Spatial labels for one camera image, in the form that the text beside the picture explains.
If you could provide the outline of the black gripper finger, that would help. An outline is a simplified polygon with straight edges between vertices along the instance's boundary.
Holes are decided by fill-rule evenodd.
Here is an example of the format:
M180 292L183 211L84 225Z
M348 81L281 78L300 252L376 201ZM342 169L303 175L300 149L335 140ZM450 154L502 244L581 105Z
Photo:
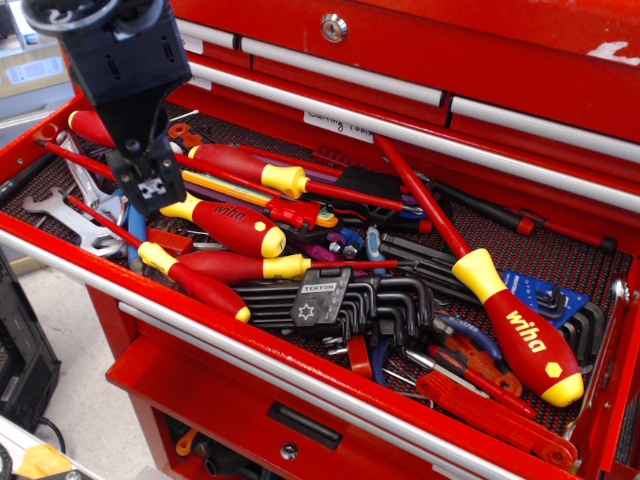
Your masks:
M160 210L183 202L186 189L181 169L166 136L155 139L146 157L150 169L144 180L144 199L148 210Z
M129 203L141 214L149 214L150 207L139 187L141 178L134 165L119 151L111 150L105 155L106 163L116 183L120 186Z

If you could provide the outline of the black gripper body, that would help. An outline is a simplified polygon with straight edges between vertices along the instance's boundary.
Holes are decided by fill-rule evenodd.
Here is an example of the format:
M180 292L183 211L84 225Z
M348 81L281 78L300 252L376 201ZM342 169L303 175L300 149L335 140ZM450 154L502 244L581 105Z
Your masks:
M120 150L150 150L164 99L191 78L170 9L115 9L63 29L75 80Z

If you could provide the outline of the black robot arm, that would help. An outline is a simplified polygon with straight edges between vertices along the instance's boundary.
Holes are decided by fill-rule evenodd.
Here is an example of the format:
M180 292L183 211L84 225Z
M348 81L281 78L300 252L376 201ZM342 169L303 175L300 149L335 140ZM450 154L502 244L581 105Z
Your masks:
M166 1L25 1L33 30L56 38L114 142L107 164L142 214L182 202L165 99L191 78Z

